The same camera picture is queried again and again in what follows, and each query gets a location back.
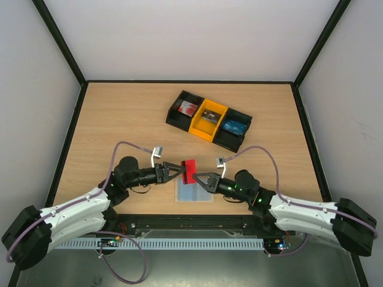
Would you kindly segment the beige card holder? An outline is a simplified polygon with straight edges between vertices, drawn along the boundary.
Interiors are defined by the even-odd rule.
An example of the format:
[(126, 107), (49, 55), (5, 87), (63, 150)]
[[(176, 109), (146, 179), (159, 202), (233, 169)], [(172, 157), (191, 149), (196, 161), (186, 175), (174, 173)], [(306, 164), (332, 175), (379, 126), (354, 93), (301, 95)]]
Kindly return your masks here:
[(205, 191), (199, 184), (184, 184), (181, 179), (177, 179), (175, 184), (176, 202), (213, 202), (214, 196)]

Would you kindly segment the black bin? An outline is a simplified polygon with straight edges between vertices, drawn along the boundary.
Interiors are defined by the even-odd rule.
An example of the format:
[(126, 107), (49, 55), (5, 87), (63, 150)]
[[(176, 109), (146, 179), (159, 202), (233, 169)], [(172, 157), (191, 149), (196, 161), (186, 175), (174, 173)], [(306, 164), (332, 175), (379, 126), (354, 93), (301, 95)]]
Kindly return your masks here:
[(188, 132), (192, 119), (204, 100), (204, 97), (183, 90), (169, 108), (166, 123)]
[(252, 116), (229, 108), (218, 126), (212, 143), (237, 153), (252, 119)]

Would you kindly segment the yellow bin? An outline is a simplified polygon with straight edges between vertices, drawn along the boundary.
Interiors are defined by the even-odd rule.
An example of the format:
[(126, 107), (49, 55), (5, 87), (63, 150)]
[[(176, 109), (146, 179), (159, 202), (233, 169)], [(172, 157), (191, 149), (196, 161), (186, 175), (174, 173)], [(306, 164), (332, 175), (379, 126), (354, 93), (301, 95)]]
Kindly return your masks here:
[[(213, 123), (204, 118), (203, 113), (206, 109), (211, 111), (212, 113), (220, 115), (219, 118), (216, 120), (216, 123)], [(201, 106), (196, 110), (196, 113), (191, 120), (189, 133), (198, 136), (208, 142), (212, 142), (227, 110), (227, 106), (224, 106), (209, 99), (205, 99), (202, 102)]]

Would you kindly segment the blue card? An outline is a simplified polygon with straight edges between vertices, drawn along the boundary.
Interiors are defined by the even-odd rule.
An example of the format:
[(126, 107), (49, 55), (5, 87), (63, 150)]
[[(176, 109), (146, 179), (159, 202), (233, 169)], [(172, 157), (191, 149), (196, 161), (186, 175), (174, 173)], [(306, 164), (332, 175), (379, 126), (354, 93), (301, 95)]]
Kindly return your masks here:
[(243, 135), (246, 131), (246, 125), (235, 120), (226, 120), (223, 129), (235, 135)]

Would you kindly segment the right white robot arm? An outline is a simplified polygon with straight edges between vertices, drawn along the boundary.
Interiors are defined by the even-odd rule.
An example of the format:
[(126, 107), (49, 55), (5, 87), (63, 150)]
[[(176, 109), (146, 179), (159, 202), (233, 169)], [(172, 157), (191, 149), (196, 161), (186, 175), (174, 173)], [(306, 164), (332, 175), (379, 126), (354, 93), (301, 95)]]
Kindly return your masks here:
[(195, 173), (193, 179), (208, 193), (246, 203), (265, 233), (297, 231), (331, 240), (359, 256), (372, 254), (376, 219), (350, 199), (314, 202), (287, 197), (261, 187), (247, 170), (238, 171), (234, 179), (214, 172)]

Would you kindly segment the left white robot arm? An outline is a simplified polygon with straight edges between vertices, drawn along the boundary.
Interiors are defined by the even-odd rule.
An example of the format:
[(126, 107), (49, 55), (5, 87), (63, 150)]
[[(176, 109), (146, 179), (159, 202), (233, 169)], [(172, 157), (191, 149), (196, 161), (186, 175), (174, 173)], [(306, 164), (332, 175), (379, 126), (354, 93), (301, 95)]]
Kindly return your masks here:
[(104, 181), (84, 195), (52, 207), (22, 209), (1, 238), (5, 259), (27, 270), (60, 244), (105, 229), (108, 217), (115, 215), (114, 206), (129, 197), (130, 188), (165, 184), (184, 171), (184, 166), (167, 161), (141, 169), (135, 157), (123, 157)]

